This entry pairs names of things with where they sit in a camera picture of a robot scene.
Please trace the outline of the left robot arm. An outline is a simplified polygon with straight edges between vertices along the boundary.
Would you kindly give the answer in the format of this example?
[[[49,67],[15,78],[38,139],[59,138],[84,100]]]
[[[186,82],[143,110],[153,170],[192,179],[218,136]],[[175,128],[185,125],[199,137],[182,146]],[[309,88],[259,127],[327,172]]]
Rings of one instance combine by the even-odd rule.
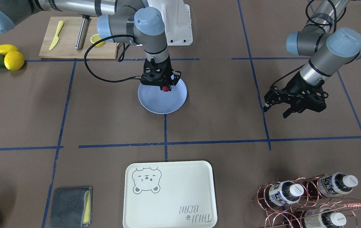
[[[264,112],[281,103],[290,105],[283,118],[307,109],[315,112],[326,109],[328,93],[322,88],[324,83],[342,66],[361,58],[361,34],[346,27],[336,28],[348,3],[348,0],[323,0],[316,12],[307,17],[304,28],[288,36],[286,50],[310,59],[293,70],[295,75],[286,87],[280,89],[275,83],[270,86],[264,96]]]

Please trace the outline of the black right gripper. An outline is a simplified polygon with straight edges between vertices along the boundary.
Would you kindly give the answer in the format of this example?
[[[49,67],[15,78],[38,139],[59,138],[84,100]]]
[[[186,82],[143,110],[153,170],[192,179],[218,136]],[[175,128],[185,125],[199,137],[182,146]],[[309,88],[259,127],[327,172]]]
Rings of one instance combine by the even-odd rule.
[[[181,71],[173,71],[169,58],[160,63],[145,59],[140,81],[143,85],[159,86],[163,92],[168,92],[168,86],[176,86],[180,78]]]

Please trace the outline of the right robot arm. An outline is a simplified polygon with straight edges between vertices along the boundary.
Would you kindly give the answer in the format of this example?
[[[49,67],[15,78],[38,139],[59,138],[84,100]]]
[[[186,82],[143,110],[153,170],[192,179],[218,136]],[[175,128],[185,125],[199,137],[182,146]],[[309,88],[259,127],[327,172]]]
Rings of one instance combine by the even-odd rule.
[[[147,0],[0,0],[0,33],[40,11],[67,11],[97,17],[103,41],[142,45],[146,55],[141,84],[170,91],[180,77],[171,66],[161,12]]]

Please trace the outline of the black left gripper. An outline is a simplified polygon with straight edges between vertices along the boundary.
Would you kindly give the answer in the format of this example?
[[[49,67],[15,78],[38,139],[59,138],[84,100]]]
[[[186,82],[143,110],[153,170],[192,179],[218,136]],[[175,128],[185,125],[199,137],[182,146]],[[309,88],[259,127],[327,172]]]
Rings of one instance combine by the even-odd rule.
[[[293,113],[302,113],[307,109],[321,112],[326,109],[325,99],[328,98],[328,93],[322,88],[324,83],[325,81],[320,79],[315,86],[311,85],[301,77],[300,73],[296,73],[282,90],[275,86],[270,88],[264,96],[263,111],[267,112],[275,105],[286,103],[290,107],[283,112],[283,118]]]

